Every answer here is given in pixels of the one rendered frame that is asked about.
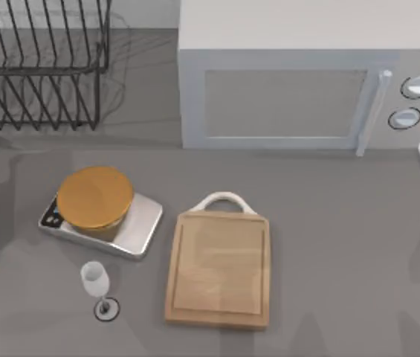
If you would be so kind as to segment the wooden cutting board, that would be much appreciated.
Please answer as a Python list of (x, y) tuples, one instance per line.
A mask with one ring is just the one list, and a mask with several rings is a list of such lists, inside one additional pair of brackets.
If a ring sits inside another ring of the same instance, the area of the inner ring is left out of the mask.
[(178, 216), (164, 316), (169, 323), (265, 329), (270, 225), (239, 195), (209, 194)]

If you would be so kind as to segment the silver kitchen scale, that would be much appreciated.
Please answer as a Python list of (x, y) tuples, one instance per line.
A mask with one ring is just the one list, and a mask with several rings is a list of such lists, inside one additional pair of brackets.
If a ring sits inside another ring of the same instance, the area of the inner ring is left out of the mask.
[(117, 224), (102, 231), (85, 231), (65, 221), (56, 200), (43, 213), (38, 226), (55, 237), (129, 259), (142, 258), (150, 246), (163, 214), (155, 200), (136, 193), (129, 211)]

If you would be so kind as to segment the orange round plate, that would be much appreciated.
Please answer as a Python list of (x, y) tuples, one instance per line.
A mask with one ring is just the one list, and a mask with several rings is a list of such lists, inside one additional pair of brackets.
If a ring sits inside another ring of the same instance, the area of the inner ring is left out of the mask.
[(117, 168), (91, 166), (62, 181), (56, 206), (69, 224), (85, 230), (100, 230), (121, 220), (134, 196), (131, 181)]

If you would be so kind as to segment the clear wine glass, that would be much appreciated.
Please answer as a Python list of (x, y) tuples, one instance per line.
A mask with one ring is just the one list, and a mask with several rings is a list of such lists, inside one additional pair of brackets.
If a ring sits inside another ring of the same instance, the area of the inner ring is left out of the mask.
[(80, 269), (80, 278), (88, 295), (95, 298), (93, 313), (101, 322), (111, 322), (120, 313), (117, 299), (109, 296), (110, 279), (104, 265), (98, 261), (89, 261)]

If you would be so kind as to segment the pale microwave oven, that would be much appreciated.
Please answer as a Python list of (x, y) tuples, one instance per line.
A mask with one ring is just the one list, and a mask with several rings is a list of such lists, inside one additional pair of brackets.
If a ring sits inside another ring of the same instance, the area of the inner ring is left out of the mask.
[(368, 149), (415, 149), (420, 0), (181, 0), (178, 74), (186, 149), (355, 152), (378, 72), (392, 71)]

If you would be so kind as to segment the small microwave knob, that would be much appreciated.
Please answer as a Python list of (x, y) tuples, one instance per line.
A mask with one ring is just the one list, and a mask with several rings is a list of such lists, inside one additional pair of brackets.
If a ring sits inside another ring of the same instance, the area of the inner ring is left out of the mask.
[(419, 122), (420, 111), (413, 107), (395, 111), (388, 118), (388, 124), (394, 130), (411, 129)]

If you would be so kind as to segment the large microwave knob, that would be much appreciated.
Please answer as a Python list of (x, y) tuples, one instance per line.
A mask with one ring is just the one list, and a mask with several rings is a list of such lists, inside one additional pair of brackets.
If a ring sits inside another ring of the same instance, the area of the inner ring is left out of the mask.
[(410, 100), (420, 99), (420, 75), (408, 77), (401, 85), (401, 94)]

